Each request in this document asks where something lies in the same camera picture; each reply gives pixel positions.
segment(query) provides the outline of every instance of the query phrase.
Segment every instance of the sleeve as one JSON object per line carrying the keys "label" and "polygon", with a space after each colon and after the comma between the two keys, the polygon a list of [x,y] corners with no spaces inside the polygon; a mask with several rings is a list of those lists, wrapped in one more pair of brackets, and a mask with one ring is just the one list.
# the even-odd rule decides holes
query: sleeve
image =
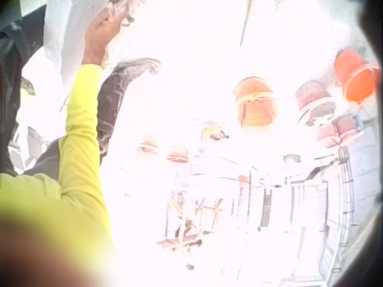
{"label": "sleeve", "polygon": [[110,235],[110,219],[101,190],[97,141],[97,96],[101,67],[82,65],[69,95],[66,135],[60,139],[61,199],[88,214]]}

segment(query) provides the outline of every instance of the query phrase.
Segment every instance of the yellow long sleeve shirt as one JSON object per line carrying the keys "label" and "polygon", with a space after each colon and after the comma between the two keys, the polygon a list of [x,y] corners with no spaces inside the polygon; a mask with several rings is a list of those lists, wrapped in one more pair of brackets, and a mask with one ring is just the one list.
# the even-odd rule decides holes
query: yellow long sleeve shirt
{"label": "yellow long sleeve shirt", "polygon": [[52,239],[82,264],[97,264],[112,248],[99,178],[97,105],[101,67],[82,65],[69,95],[60,139],[59,179],[39,173],[0,174],[0,216],[12,216]]}

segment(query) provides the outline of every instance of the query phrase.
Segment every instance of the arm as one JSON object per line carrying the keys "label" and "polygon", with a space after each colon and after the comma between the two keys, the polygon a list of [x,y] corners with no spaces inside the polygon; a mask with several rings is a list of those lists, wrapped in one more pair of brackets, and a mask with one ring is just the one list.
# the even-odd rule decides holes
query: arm
{"label": "arm", "polygon": [[97,97],[105,47],[119,32],[126,15],[122,11],[109,19],[106,9],[88,27],[83,64],[69,95],[66,135],[59,143],[62,200],[81,209],[109,234],[109,215],[99,178]]}

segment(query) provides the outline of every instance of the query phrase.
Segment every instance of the person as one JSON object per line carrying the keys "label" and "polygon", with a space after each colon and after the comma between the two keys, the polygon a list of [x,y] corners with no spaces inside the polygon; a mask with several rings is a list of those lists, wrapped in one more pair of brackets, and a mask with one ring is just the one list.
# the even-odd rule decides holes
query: person
{"label": "person", "polygon": [[85,52],[68,99],[66,135],[22,175],[8,144],[20,106],[22,67],[42,47],[46,5],[0,31],[0,285],[98,286],[113,252],[99,167],[108,152],[125,91],[160,63],[120,63],[98,91],[108,43],[128,17],[103,10],[87,28]]}

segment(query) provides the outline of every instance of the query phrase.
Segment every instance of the hand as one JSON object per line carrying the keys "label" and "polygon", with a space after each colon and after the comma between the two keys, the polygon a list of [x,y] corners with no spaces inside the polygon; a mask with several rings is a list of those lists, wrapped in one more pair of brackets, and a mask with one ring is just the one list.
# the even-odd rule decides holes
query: hand
{"label": "hand", "polygon": [[89,24],[85,33],[83,64],[101,65],[107,45],[120,32],[122,20],[129,16],[126,7],[114,16],[111,16],[111,11],[110,6],[106,7]]}

